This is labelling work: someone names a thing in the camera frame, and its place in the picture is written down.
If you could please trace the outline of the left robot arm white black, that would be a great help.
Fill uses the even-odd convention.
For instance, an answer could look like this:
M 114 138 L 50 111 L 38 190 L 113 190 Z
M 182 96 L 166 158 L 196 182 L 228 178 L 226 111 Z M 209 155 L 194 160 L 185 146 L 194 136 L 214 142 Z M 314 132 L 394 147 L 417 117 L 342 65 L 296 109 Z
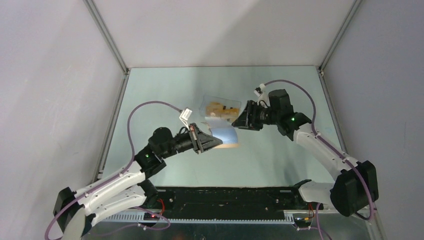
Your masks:
M 120 211 L 142 205 L 145 208 L 156 206 L 158 192 L 149 178 L 166 167 L 166 158 L 187 150 L 201 154 L 223 143 L 200 130 L 195 123 L 183 130 L 183 133 L 172 135 L 167 127 L 159 127 L 147 145 L 132 155 L 128 166 L 78 190 L 62 189 L 53 210 L 59 228 L 65 231 L 80 209 L 84 210 L 81 232 L 84 236 L 98 222 Z

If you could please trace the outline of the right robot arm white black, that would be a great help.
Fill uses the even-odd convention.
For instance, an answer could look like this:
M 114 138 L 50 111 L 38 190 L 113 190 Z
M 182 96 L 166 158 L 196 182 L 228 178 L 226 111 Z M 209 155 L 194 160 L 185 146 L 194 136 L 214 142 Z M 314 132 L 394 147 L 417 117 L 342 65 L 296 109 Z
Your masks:
M 265 125 L 276 126 L 278 132 L 303 147 L 318 160 L 333 178 L 333 183 L 308 180 L 291 194 L 291 204 L 304 209 L 310 203 L 334 207 L 349 217 L 370 207 L 379 199 L 376 167 L 370 161 L 358 161 L 343 152 L 314 128 L 313 121 L 294 111 L 285 89 L 255 89 L 258 100 L 248 100 L 244 110 L 232 123 L 237 129 L 260 131 Z

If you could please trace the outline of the clear plastic card box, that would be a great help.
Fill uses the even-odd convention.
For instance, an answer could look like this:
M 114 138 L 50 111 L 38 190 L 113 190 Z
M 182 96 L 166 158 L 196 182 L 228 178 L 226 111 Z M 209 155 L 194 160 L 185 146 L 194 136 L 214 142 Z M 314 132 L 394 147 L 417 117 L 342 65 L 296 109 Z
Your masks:
M 233 122 L 240 114 L 241 102 L 211 95 L 204 95 L 199 107 L 203 117 L 215 117 Z

